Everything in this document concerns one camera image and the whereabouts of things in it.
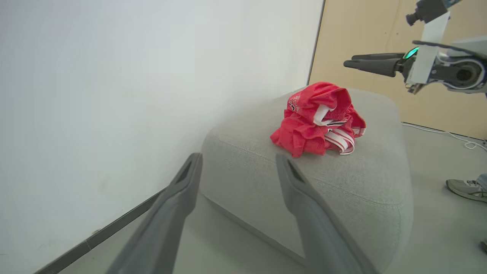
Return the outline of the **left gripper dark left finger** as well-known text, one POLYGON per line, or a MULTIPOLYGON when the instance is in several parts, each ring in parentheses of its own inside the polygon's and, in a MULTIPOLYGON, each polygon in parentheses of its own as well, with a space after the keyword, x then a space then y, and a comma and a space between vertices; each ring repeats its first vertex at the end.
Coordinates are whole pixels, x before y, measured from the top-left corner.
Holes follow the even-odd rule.
POLYGON ((202 154, 190 154, 164 189, 108 274, 172 274, 186 218, 196 206, 202 154))

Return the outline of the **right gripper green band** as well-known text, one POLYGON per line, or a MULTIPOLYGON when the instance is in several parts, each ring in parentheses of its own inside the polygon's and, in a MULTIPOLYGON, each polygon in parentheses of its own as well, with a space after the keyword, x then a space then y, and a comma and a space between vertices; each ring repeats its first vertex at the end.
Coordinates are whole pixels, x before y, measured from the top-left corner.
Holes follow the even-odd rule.
POLYGON ((408 92, 418 93, 435 82, 431 76, 438 61, 439 45, 450 18, 449 11, 415 11, 406 16, 408 25, 424 23, 421 39, 414 40, 415 47, 405 53, 357 54, 343 62, 347 68, 395 77, 396 68, 404 77, 408 92))

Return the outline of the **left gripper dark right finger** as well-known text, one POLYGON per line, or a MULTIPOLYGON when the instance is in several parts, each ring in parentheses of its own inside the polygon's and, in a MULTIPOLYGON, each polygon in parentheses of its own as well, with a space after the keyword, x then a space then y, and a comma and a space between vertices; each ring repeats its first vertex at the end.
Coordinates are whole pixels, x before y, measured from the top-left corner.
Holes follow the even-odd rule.
POLYGON ((376 267, 292 158, 275 156, 285 206, 313 274, 375 274, 376 267))

